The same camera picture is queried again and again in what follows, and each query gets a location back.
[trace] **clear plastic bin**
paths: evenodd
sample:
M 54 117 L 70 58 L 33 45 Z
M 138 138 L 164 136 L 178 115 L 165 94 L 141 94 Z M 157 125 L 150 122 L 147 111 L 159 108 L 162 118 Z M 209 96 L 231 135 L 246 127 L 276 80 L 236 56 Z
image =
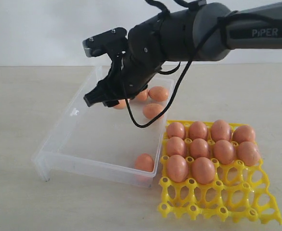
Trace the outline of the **clear plastic bin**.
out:
M 141 129 L 132 123 L 127 109 L 107 108 L 102 103 L 88 108 L 84 95 L 107 75 L 108 70 L 109 67 L 96 67 L 92 71 L 33 156 L 32 161 L 43 180 L 49 181 L 51 169 L 59 169 L 136 186 L 151 186 L 157 172 L 167 115 Z M 173 80 L 156 75 L 149 83 L 149 88 L 153 86 L 165 87 L 171 95 Z M 136 120 L 142 124 L 148 122 L 142 113 L 146 103 L 130 102 Z M 142 153 L 153 157 L 153 172 L 134 169 L 134 161 Z

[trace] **white table surface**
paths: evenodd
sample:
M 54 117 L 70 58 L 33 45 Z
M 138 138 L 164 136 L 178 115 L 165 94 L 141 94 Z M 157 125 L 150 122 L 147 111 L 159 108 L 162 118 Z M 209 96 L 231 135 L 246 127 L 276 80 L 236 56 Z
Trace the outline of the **white table surface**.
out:
M 162 218 L 159 175 L 151 189 L 60 171 L 41 181 L 30 158 L 90 70 L 0 67 L 0 231 L 282 230 L 276 221 Z M 282 64 L 192 66 L 168 119 L 220 118 L 256 129 L 282 214 Z

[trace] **white wall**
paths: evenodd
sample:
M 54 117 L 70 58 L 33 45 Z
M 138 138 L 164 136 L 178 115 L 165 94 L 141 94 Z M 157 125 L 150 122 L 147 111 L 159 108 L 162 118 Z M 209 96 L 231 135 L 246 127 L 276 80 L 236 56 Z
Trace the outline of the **white wall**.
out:
M 243 10 L 277 0 L 220 2 Z M 117 26 L 129 30 L 157 13 L 144 0 L 0 0 L 0 66 L 109 64 L 107 55 L 86 58 L 82 40 Z M 222 61 L 255 62 L 282 62 L 282 51 L 232 51 Z

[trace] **brown egg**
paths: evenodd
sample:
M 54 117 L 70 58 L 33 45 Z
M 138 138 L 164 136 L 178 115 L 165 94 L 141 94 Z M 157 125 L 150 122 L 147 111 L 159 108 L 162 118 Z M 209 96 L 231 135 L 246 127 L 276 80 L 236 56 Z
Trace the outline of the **brown egg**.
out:
M 126 107 L 126 102 L 125 102 L 125 100 L 119 100 L 118 102 L 119 102 L 119 104 L 116 105 L 116 106 L 114 106 L 114 107 L 113 107 L 114 109 L 121 110 L 121 109 L 124 109 L 124 108 Z
M 210 158 L 210 148 L 207 141 L 201 138 L 193 140 L 190 144 L 190 156 L 193 159 L 197 159 L 199 157 Z
M 213 155 L 223 165 L 229 165 L 236 159 L 233 144 L 225 140 L 219 140 L 214 144 Z
M 201 138 L 203 140 L 207 140 L 208 130 L 205 123 L 201 121 L 193 122 L 188 131 L 188 136 L 191 140 Z
M 154 170 L 154 160 L 147 153 L 139 155 L 135 161 L 135 169 L 152 172 Z
M 149 96 L 158 102 L 166 101 L 169 97 L 169 91 L 163 87 L 156 86 L 149 90 Z
M 171 137 L 166 143 L 166 152 L 168 156 L 180 155 L 186 157 L 186 144 L 180 137 Z
M 139 101 L 139 102 L 144 102 L 147 100 L 147 97 L 149 95 L 149 90 L 144 90 L 144 91 L 141 91 L 137 96 L 136 96 L 136 100 Z
M 148 119 L 153 119 L 156 117 L 159 113 L 163 111 L 163 106 L 157 103 L 149 103 L 148 105 L 144 106 L 143 108 L 143 114 Z
M 254 142 L 256 139 L 255 130 L 249 125 L 238 127 L 233 133 L 233 140 L 242 143 L 244 141 Z
M 238 145 L 237 158 L 242 160 L 246 166 L 253 166 L 261 159 L 260 152 L 255 143 L 244 141 Z
M 210 129 L 210 134 L 212 136 L 212 140 L 215 142 L 219 140 L 230 141 L 232 130 L 226 121 L 219 119 L 213 123 Z
M 173 155 L 167 160 L 167 176 L 174 182 L 180 183 L 186 180 L 188 164 L 180 155 Z
M 173 136 L 180 137 L 181 139 L 184 139 L 186 136 L 185 127 L 180 122 L 173 122 L 167 127 L 167 136 L 168 138 L 171 138 Z
M 200 157 L 193 161 L 191 171 L 192 177 L 200 184 L 211 183 L 216 173 L 213 162 L 206 157 Z

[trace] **yellow egg tray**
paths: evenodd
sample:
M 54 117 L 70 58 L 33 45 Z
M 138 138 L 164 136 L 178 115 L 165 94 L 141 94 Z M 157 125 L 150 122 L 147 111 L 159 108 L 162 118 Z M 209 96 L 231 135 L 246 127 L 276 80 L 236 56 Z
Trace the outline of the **yellow egg tray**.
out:
M 188 134 L 189 126 L 193 123 L 193 121 L 169 120 L 167 126 L 172 122 L 182 123 L 185 126 L 186 134 Z M 210 131 L 213 123 L 204 123 Z M 232 131 L 241 125 L 243 124 L 230 124 Z M 250 221 L 259 219 L 262 224 L 266 224 L 275 219 L 282 225 L 282 217 L 276 199 L 269 192 L 269 178 L 261 168 L 262 159 L 260 159 L 258 165 L 248 167 L 241 160 L 235 160 L 229 165 L 222 165 L 217 159 L 212 158 L 211 160 L 216 168 L 214 181 L 206 185 L 198 184 L 191 176 L 193 158 L 188 155 L 189 145 L 192 141 L 185 139 L 189 175 L 184 182 L 176 183 L 167 176 L 166 163 L 169 158 L 166 154 L 167 139 L 165 133 L 163 154 L 160 158 L 163 165 L 162 177 L 159 181 L 162 186 L 162 193 L 161 203 L 158 206 L 158 211 L 161 212 L 163 217 L 166 218 L 171 212 L 174 213 L 176 218 L 180 218 L 187 213 L 192 220 L 195 220 L 199 214 L 205 218 L 217 215 L 222 221 L 231 217 L 233 222 L 236 223 L 242 218 L 248 218 Z M 235 147 L 238 146 L 238 143 L 231 142 Z M 210 138 L 210 132 L 208 143 L 211 147 L 215 144 Z M 256 173 L 259 175 L 257 180 L 255 180 Z

